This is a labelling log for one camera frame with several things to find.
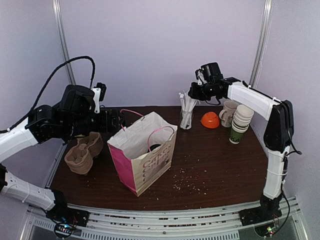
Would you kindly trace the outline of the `stack of cardboard cup carriers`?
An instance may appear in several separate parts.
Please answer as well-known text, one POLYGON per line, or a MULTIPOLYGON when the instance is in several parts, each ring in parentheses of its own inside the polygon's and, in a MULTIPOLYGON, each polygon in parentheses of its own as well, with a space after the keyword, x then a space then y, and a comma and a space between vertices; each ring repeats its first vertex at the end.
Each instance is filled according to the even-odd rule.
POLYGON ((69 169, 78 175, 87 175, 96 158, 103 150, 104 142, 100 133, 90 132, 89 136, 79 138, 64 156, 69 169))

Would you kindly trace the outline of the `stack of paper cups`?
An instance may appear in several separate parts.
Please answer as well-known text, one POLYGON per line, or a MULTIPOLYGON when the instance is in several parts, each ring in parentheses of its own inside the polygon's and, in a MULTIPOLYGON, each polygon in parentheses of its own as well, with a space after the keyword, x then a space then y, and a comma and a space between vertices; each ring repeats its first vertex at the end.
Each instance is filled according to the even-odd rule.
POLYGON ((245 132, 248 130, 254 111, 241 104, 237 106, 231 123, 229 141, 232 144, 239 144, 245 132))

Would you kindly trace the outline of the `pink and white paper bag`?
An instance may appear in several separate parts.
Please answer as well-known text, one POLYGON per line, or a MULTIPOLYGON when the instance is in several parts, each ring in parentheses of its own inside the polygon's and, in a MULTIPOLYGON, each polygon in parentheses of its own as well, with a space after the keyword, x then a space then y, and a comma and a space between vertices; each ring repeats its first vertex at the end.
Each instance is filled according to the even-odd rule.
POLYGON ((172 164, 178 126, 152 111, 122 127, 107 145, 120 181, 136 196, 145 192, 172 164), (160 144, 148 152, 151 145, 160 144))

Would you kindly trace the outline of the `single black cup lid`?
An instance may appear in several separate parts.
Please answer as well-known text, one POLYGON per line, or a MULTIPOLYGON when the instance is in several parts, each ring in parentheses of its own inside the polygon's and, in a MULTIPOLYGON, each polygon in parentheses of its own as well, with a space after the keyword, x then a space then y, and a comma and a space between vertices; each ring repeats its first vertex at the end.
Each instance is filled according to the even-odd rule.
POLYGON ((150 148, 148 149, 148 153, 152 152, 153 150, 155 150, 156 148, 160 147, 160 144, 153 144, 150 146, 150 148))

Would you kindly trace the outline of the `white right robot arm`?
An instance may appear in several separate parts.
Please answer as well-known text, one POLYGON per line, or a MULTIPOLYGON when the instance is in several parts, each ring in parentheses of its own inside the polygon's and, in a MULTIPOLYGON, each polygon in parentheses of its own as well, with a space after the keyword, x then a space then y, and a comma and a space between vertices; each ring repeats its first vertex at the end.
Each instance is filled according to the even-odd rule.
POLYGON ((288 173, 288 156, 294 145, 293 104, 262 93, 244 81, 223 77, 216 62, 202 65, 195 71, 196 82, 191 84, 188 95, 195 100, 209 101, 212 97, 236 101, 267 121, 263 135, 268 150, 266 182, 258 207, 239 212, 243 226, 253 225, 281 217, 280 201, 285 198, 283 186, 288 173))

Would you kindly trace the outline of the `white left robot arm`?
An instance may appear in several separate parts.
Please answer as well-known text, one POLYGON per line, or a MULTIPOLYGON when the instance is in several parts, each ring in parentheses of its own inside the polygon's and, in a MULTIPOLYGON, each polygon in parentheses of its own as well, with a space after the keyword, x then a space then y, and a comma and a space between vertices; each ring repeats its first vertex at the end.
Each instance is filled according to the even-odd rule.
POLYGON ((30 110, 6 133, 0 135, 0 193, 20 200, 45 212, 47 218, 62 224, 87 224, 88 212, 68 207, 64 194, 59 190, 36 186, 16 176, 18 169, 29 170, 27 166, 36 164, 32 159, 32 148, 51 139, 61 139, 65 143, 90 133, 112 132, 110 110, 103 110, 107 86, 97 83, 88 88, 82 85, 68 85, 62 99, 55 105, 40 105, 30 110), (10 160, 19 163, 10 171, 5 164, 10 160))

